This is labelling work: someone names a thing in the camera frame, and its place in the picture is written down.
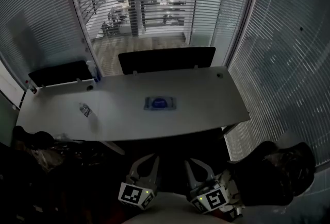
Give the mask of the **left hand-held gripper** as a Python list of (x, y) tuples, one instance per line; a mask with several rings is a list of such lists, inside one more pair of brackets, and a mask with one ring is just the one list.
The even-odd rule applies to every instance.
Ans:
[(151, 153), (133, 162), (126, 181), (121, 183), (118, 200), (127, 206), (146, 210), (157, 196), (160, 157)]

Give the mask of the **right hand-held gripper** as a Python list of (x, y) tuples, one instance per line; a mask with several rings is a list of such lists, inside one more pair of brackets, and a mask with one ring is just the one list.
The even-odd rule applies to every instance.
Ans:
[(184, 160), (189, 187), (194, 189), (187, 200), (202, 214), (220, 211), (229, 215), (230, 219), (236, 219), (241, 215), (245, 206), (232, 174), (224, 171), (215, 177), (211, 166), (198, 159), (191, 158), (191, 161), (205, 171), (203, 181), (208, 182), (197, 187), (198, 182), (192, 168), (189, 162)]

